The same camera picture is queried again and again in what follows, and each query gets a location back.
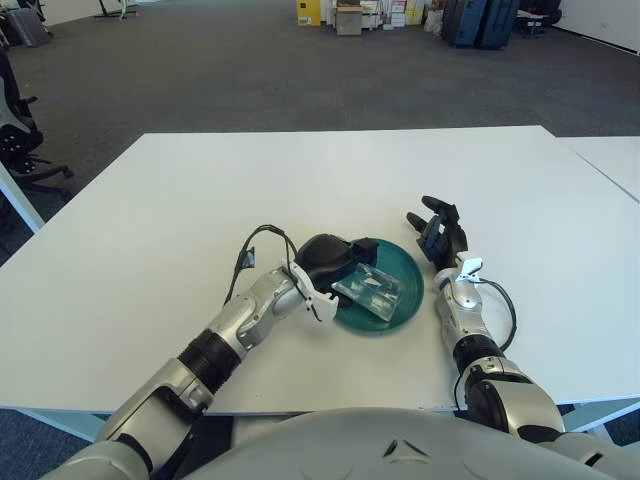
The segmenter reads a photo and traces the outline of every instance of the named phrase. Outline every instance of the gray carpet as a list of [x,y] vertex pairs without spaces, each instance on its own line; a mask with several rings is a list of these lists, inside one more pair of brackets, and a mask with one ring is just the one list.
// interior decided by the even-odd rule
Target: gray carpet
[[[57,25],[13,48],[36,95],[37,152],[78,191],[145,132],[444,128],[541,124],[557,136],[640,135],[640,60],[551,29],[503,51],[452,49],[421,27],[338,38],[295,26],[291,0],[167,0],[120,22]],[[45,219],[62,206],[29,194]],[[0,265],[30,233],[10,214]],[[612,425],[638,440],[638,415]],[[82,445],[0,411],[0,471],[37,478]]]

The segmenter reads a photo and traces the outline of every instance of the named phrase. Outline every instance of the transparent plastic box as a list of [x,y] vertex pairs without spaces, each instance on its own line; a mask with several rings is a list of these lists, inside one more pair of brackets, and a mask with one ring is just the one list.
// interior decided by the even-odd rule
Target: transparent plastic box
[[402,293],[399,280],[362,263],[351,275],[331,286],[385,322],[391,321]]

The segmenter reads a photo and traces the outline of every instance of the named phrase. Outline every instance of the teal plate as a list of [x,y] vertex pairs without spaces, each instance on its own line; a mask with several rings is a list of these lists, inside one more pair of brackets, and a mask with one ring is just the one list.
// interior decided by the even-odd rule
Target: teal plate
[[378,243],[376,268],[400,280],[404,286],[396,311],[391,321],[385,322],[354,303],[350,307],[338,308],[336,320],[360,332],[385,333],[405,324],[416,314],[424,296],[424,281],[418,265],[407,252],[386,240],[374,240]]

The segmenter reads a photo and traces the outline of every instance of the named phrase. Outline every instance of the table leg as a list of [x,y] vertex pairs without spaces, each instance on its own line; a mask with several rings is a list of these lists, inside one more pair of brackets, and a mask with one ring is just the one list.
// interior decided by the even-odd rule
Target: table leg
[[640,409],[640,398],[593,402],[562,416],[567,432],[584,432]]
[[104,420],[90,413],[61,412],[56,410],[18,410],[23,415],[46,423],[70,435],[95,442],[104,426]]
[[27,200],[20,187],[11,178],[11,175],[4,168],[4,165],[0,165],[0,191],[9,200],[16,212],[22,217],[27,226],[33,233],[36,233],[44,225],[44,220],[33,208],[33,205]]

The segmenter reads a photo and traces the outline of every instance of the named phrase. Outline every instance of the white table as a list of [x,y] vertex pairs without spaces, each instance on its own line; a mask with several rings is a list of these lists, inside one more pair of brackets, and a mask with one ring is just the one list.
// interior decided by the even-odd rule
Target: white table
[[[543,128],[501,127],[143,136],[0,269],[0,405],[116,409],[219,311],[240,245],[271,222],[298,245],[391,240],[425,299],[384,338],[292,315],[210,411],[450,409],[434,270],[404,219],[427,215],[423,194],[457,204],[516,304],[509,357],[558,403],[640,395],[638,204]],[[278,239],[256,245],[238,290],[282,257]],[[484,293],[500,341],[508,315]]]
[[640,203],[640,137],[568,137],[562,141]]

